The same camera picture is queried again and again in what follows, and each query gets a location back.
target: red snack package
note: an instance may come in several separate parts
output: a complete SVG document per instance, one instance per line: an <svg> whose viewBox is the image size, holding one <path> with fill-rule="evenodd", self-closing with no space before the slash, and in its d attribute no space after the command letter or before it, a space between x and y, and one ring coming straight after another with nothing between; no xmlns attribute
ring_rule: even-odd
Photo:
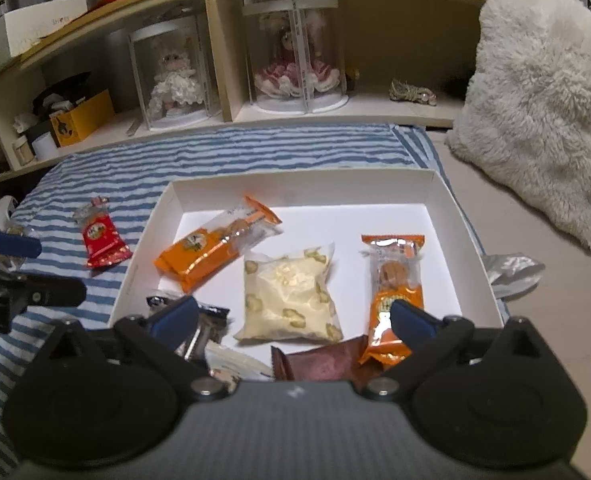
<svg viewBox="0 0 591 480"><path fill-rule="evenodd" d="M74 212L84 245L87 247L87 267L109 267L128 260L133 253L124 243L109 218L106 203L109 199L98 196L91 203Z"/></svg>

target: blue and white striped fabric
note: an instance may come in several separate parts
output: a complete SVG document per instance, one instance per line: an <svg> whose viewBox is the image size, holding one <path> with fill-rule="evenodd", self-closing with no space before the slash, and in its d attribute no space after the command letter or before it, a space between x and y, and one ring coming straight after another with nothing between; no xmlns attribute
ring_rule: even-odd
<svg viewBox="0 0 591 480"><path fill-rule="evenodd" d="M50 332L51 320L73 313L87 329L95 329L109 319L128 262L94 278L86 270L86 251L72 213L91 197L111 199L111 218L134 248L160 193L174 178L367 165L432 168L446 179L424 130L387 124L225 128L64 160L44 176L15 214L18 222L35 229L43 247L40 257L23 270L82 278L87 300L66 314L30 308L15 319L9 335L0 335L0 416L10 390ZM0 424L0 478L16 464Z"/></svg>

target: yellow box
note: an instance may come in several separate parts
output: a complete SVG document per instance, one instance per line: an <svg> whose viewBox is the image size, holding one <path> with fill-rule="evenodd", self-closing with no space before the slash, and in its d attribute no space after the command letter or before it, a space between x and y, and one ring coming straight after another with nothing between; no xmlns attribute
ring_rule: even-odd
<svg viewBox="0 0 591 480"><path fill-rule="evenodd" d="M89 137L115 114L109 91L105 90L70 112L51 118L51 124L60 146L69 146Z"/></svg>

